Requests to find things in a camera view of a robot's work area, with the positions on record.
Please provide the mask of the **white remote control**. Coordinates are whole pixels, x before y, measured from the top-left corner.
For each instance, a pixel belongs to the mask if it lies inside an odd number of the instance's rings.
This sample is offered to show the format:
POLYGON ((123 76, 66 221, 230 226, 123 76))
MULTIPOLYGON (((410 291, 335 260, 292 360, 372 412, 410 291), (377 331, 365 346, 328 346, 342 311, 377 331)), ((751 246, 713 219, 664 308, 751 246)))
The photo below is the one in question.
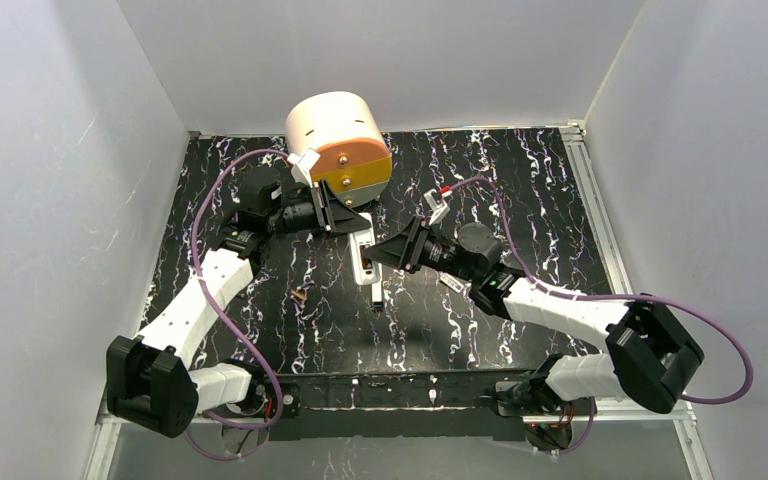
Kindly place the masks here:
POLYGON ((357 285, 372 285, 381 280, 380 265, 366 257, 365 251, 376 243, 372 228, 349 235, 349 252, 352 261, 353 278, 357 285))

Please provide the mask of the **white remote battery cover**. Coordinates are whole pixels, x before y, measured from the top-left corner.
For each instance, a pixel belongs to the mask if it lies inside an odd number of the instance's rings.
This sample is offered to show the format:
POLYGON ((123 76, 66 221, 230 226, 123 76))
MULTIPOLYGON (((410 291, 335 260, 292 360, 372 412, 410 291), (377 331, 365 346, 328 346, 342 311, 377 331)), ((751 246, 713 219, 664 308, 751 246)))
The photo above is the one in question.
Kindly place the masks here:
POLYGON ((378 281, 371 285, 371 306, 376 311, 382 311, 384 308, 384 289, 383 282, 378 281))

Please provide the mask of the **small brown battery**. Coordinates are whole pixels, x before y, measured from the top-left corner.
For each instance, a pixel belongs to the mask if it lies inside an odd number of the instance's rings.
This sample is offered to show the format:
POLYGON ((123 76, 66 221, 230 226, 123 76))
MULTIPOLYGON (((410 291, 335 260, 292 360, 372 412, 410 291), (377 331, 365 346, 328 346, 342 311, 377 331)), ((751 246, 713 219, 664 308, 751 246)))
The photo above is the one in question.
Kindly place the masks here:
POLYGON ((309 298, 306 290, 294 289, 290 293, 299 302, 306 302, 309 298))

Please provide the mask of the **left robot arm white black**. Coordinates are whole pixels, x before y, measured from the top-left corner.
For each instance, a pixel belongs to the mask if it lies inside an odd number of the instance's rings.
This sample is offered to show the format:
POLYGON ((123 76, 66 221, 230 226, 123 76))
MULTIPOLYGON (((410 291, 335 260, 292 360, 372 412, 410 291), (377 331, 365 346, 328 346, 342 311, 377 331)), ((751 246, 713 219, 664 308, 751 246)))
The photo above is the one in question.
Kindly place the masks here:
POLYGON ((134 337, 116 337, 106 352, 108 411, 163 436, 181 435, 216 407, 246 403, 258 386, 280 384, 262 355, 254 363, 226 360, 193 368, 201 341, 254 280, 277 235, 313 232, 355 238, 371 222, 325 181, 284 180, 268 166, 243 172, 240 202, 199 265, 166 308, 134 337))

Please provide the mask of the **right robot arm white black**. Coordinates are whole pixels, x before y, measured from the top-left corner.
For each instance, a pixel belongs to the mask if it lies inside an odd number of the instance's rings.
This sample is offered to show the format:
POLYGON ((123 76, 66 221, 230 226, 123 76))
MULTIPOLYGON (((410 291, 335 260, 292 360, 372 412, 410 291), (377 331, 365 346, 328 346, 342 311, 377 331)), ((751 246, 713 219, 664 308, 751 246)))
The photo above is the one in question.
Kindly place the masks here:
POLYGON ((445 238, 420 217, 361 250, 372 264, 410 273, 427 267, 468 282, 470 299, 487 315, 542 325, 598 348, 585 356, 553 354, 523 380, 487 390, 499 415, 550 413, 588 397, 630 399, 660 414, 673 410, 704 353, 666 306, 540 288, 505 265, 502 253, 501 242, 481 223, 445 238))

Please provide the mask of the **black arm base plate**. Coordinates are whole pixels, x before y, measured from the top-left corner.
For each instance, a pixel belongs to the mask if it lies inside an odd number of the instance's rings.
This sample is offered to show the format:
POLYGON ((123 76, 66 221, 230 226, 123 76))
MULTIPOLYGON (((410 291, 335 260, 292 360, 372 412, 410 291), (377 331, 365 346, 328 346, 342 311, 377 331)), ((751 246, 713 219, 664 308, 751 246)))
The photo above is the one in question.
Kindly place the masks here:
POLYGON ((529 370, 281 374, 284 411, 273 441, 338 437, 485 437, 571 444, 585 426, 589 401, 538 407, 512 388, 529 370))

